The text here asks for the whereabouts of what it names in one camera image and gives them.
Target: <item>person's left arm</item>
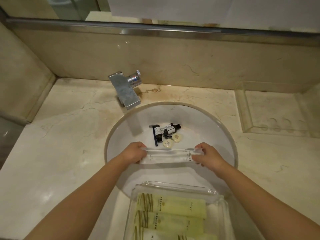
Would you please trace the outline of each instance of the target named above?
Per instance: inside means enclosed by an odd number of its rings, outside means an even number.
[[[134,142],[55,206],[25,240],[87,240],[121,173],[146,156]]]

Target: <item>white oval sink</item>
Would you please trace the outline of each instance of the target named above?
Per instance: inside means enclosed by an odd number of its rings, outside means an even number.
[[[231,165],[238,166],[238,153],[229,131],[213,115],[196,106],[176,102],[159,102],[138,107],[125,114],[111,129],[105,145],[106,162],[121,153],[129,143],[142,141],[155,147],[153,130],[149,125],[180,124],[182,140],[173,148],[194,148],[200,142],[213,145]],[[162,164],[132,164],[124,171],[117,187],[128,197],[136,184],[144,181],[185,184],[214,188],[227,194],[228,187],[206,167],[192,162]]]

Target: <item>hand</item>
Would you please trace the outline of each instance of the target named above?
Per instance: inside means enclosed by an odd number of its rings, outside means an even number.
[[[223,169],[230,166],[230,164],[222,158],[213,146],[208,145],[205,142],[196,145],[195,148],[202,148],[204,155],[193,155],[192,159],[197,163],[201,163],[202,166],[206,166],[219,178],[222,178]]]
[[[119,154],[119,157],[125,163],[126,166],[129,166],[132,163],[137,163],[143,157],[147,156],[147,152],[142,150],[141,147],[146,147],[141,141],[130,143],[122,153]]]

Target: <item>transparent acrylic box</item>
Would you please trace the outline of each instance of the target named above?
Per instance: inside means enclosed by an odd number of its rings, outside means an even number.
[[[235,240],[229,215],[228,203],[214,189],[198,186],[147,181],[137,184],[132,190],[124,240],[134,238],[134,217],[139,193],[149,193],[183,198],[204,199],[206,201],[207,218],[203,221],[204,233],[214,234],[219,240]]]
[[[320,84],[240,82],[234,93],[244,133],[320,138]]]

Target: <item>forearm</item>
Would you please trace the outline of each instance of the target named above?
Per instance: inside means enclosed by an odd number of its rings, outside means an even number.
[[[54,207],[25,239],[88,239],[123,170],[122,161],[112,159]]]
[[[320,226],[281,202],[232,166],[222,171],[227,183],[266,240],[320,239]]]

